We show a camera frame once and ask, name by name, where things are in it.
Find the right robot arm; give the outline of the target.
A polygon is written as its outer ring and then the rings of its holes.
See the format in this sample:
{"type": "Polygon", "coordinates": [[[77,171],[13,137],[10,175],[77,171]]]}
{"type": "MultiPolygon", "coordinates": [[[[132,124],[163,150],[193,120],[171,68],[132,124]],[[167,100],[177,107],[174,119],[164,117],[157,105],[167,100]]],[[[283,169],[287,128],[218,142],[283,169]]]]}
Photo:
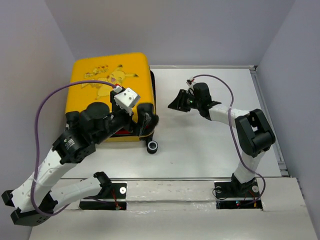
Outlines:
{"type": "Polygon", "coordinates": [[[261,109],[239,110],[214,101],[208,85],[204,82],[190,84],[187,90],[181,89],[168,108],[185,113],[195,109],[209,121],[228,125],[239,156],[239,164],[231,180],[218,185],[216,189],[223,198],[228,198],[242,196],[252,188],[262,157],[276,141],[261,109]]]}

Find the yellow hard-shell suitcase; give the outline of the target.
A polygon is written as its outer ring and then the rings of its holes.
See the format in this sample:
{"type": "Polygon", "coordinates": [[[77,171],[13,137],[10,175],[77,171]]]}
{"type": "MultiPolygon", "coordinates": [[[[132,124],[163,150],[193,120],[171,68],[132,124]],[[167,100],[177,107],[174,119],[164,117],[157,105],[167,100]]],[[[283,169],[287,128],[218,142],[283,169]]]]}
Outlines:
{"type": "MultiPolygon", "coordinates": [[[[136,113],[138,104],[151,103],[154,104],[157,115],[155,76],[150,69],[147,57],[141,52],[77,60],[74,63],[70,81],[71,83],[80,82],[80,84],[68,89],[65,117],[69,112],[85,110],[94,102],[105,103],[111,109],[116,104],[114,100],[116,86],[131,88],[140,95],[140,100],[132,109],[133,113],[136,113]]],[[[144,141],[147,152],[155,154],[159,145],[153,139],[154,132],[149,138],[139,138],[135,135],[120,135],[119,131],[118,136],[110,137],[102,143],[144,141]]]]}

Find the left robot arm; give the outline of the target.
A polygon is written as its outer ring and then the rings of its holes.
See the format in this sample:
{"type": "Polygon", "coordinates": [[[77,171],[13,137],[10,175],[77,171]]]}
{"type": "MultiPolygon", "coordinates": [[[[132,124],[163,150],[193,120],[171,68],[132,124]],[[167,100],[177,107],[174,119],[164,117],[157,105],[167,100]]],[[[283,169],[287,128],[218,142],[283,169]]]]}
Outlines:
{"type": "Polygon", "coordinates": [[[42,162],[18,188],[6,190],[1,197],[13,207],[10,217],[14,225],[36,227],[60,213],[67,205],[83,199],[103,199],[111,194],[113,184],[104,171],[87,179],[54,189],[57,182],[86,157],[96,146],[127,130],[138,138],[148,139],[159,122],[152,103],[139,103],[136,112],[113,104],[93,102],[85,110],[66,114],[68,128],[57,138],[42,162]]]}

